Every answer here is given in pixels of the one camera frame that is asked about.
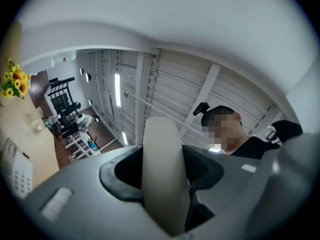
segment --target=flower vase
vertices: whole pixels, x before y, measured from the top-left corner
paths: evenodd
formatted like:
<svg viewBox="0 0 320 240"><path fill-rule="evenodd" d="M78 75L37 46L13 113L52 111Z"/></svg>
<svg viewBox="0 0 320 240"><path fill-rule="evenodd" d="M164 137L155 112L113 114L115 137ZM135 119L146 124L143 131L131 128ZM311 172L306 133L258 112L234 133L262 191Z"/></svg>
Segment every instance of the flower vase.
<svg viewBox="0 0 320 240"><path fill-rule="evenodd" d="M3 95L2 95L2 91L3 91L3 89L0 87L0 91L1 91L1 93L0 93L0 105L2 106L2 107L7 107L7 106L9 106L9 104L12 102L12 100L14 99L14 97L4 97Z"/></svg>

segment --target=man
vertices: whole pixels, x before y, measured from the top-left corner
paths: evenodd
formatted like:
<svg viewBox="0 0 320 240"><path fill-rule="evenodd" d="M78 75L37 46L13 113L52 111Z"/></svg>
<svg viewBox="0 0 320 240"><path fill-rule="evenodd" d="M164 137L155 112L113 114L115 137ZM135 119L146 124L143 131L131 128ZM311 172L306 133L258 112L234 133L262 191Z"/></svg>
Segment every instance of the man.
<svg viewBox="0 0 320 240"><path fill-rule="evenodd" d="M67 126L61 129L62 137L66 138L79 130L82 130L84 133L88 130L89 125L91 124L92 120L95 122L99 122L100 118L98 115L94 114L93 116L88 114L79 114L75 118L75 123L72 126Z"/></svg>
<svg viewBox="0 0 320 240"><path fill-rule="evenodd" d="M220 105L202 111L202 114L202 130L207 133L209 144L222 149L226 155L261 159L266 151L279 148L278 144L247 136L242 128L241 115L227 106ZM303 133L299 124L287 120L274 122L272 126L281 142Z"/></svg>
<svg viewBox="0 0 320 240"><path fill-rule="evenodd" d="M72 114L74 111L79 110L81 108L81 103L80 102L74 102L72 103L70 106L68 106L66 108L65 111L60 112L58 114L60 114L61 118L59 119L59 122L63 125L63 126L67 126L69 124L67 117Z"/></svg>

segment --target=track light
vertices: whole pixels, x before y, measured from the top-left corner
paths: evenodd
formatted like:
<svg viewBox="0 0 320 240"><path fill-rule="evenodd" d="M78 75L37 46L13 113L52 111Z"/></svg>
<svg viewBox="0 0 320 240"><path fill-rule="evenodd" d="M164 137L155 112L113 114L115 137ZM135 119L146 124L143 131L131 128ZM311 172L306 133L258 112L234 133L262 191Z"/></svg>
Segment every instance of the track light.
<svg viewBox="0 0 320 240"><path fill-rule="evenodd" d="M88 73L85 73L85 79L89 83L89 81L91 80L91 75Z"/></svg>
<svg viewBox="0 0 320 240"><path fill-rule="evenodd" d="M127 136L124 132L122 132L122 136L123 136L124 143L128 146Z"/></svg>

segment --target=sunflower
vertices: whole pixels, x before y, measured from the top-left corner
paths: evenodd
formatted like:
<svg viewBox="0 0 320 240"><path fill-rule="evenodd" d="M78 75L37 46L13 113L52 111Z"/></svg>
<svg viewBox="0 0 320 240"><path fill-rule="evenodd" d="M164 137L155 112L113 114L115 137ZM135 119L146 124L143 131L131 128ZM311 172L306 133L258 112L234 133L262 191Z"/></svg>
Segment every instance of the sunflower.
<svg viewBox="0 0 320 240"><path fill-rule="evenodd" d="M2 91L1 91L1 95L2 95L3 97L8 97L8 96L7 96L7 92L6 92L5 90L2 90Z"/></svg>
<svg viewBox="0 0 320 240"><path fill-rule="evenodd" d="M28 92L29 85L26 82L22 82L19 87L19 93L24 96Z"/></svg>
<svg viewBox="0 0 320 240"><path fill-rule="evenodd" d="M11 88L6 89L6 96L12 97L14 95L14 91Z"/></svg>
<svg viewBox="0 0 320 240"><path fill-rule="evenodd" d="M5 73L4 73L3 80L4 80L5 82L7 82L8 80L12 80L12 76L13 76L12 72L5 72Z"/></svg>
<svg viewBox="0 0 320 240"><path fill-rule="evenodd" d="M17 79L19 79L21 82L22 82L23 79L24 79L23 73L20 72L19 70L15 70L15 71L12 73L12 81L15 82Z"/></svg>
<svg viewBox="0 0 320 240"><path fill-rule="evenodd" d="M17 65L15 65L15 67L16 67L16 69L17 69L17 70L22 71L22 68L21 68L21 66L20 66L20 64L19 64L19 63L18 63Z"/></svg>
<svg viewBox="0 0 320 240"><path fill-rule="evenodd" d="M28 83L30 81L30 75L23 72L23 81Z"/></svg>
<svg viewBox="0 0 320 240"><path fill-rule="evenodd" d="M13 84L14 84L14 87L15 87L15 88L19 89L19 87L20 87L20 85L21 85L21 81L20 81L19 79L16 79L16 80L13 82Z"/></svg>

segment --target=wall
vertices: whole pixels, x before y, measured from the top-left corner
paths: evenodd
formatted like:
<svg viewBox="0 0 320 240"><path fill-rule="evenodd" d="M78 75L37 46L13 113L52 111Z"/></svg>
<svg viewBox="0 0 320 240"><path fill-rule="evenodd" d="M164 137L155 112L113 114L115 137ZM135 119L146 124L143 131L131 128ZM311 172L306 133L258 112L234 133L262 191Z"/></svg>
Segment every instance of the wall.
<svg viewBox="0 0 320 240"><path fill-rule="evenodd" d="M52 66L51 56L47 56L23 66L23 71L29 75L34 75L41 71L51 69Z"/></svg>
<svg viewBox="0 0 320 240"><path fill-rule="evenodd" d="M320 132L320 57L287 95L305 133Z"/></svg>
<svg viewBox="0 0 320 240"><path fill-rule="evenodd" d="M74 77L75 80L69 82L69 90L73 99L73 102L81 103L81 110L89 107L89 102L86 99L85 91L83 89L83 82L81 78L85 78L84 75L80 75L80 69L78 67L77 59L56 63L53 68L47 70L49 80L58 78L58 80L64 80Z"/></svg>
<svg viewBox="0 0 320 240"><path fill-rule="evenodd" d="M23 32L22 66L54 54L80 49L123 49L157 53L150 41L132 31L106 24L69 22Z"/></svg>

